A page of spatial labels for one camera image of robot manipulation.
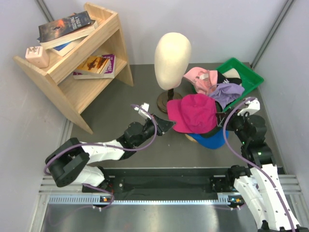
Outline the blue cap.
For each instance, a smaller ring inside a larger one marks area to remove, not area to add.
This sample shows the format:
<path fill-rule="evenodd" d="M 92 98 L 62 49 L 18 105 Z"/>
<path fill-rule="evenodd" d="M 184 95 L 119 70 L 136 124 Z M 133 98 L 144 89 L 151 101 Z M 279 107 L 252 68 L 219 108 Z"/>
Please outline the blue cap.
<path fill-rule="evenodd" d="M 219 130 L 216 134 L 208 138 L 194 133 L 188 134 L 188 136 L 195 140 L 198 144 L 208 149 L 218 149 L 225 144 L 223 130 Z"/>

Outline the magenta cap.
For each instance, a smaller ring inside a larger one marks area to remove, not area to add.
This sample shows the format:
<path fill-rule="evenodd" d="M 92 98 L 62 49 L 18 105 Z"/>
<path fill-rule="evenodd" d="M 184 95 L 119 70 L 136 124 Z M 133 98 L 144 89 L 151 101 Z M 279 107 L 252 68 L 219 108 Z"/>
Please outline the magenta cap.
<path fill-rule="evenodd" d="M 215 100 L 200 93 L 168 101 L 167 113 L 169 120 L 176 123 L 173 129 L 179 133 L 203 134 L 217 125 Z"/>

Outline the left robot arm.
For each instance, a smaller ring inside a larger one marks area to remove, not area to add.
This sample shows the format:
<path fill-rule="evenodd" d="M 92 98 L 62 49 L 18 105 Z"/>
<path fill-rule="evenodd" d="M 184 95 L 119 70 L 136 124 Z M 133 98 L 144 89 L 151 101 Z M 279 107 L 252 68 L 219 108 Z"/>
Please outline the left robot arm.
<path fill-rule="evenodd" d="M 132 122 L 119 138 L 110 142 L 86 143 L 77 138 L 68 139 L 45 160 L 44 172 L 52 176 L 56 186 L 87 184 L 98 191 L 109 187 L 109 176 L 100 167 L 91 164 L 105 160 L 125 160 L 145 149 L 148 139 L 162 136 L 176 123 L 151 115 L 144 124 Z"/>

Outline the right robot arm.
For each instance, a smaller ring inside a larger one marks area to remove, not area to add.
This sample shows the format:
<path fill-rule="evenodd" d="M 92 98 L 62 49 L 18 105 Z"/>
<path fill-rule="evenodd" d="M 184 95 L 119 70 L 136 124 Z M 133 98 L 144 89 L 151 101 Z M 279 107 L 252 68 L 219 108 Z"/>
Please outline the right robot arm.
<path fill-rule="evenodd" d="M 247 167 L 234 165 L 226 173 L 225 185 L 237 191 L 250 210 L 259 232 L 307 232 L 294 216 L 284 195 L 276 160 L 265 142 L 265 120 L 238 111 L 217 113 L 218 126 L 233 131 L 242 143 L 238 155 Z"/>

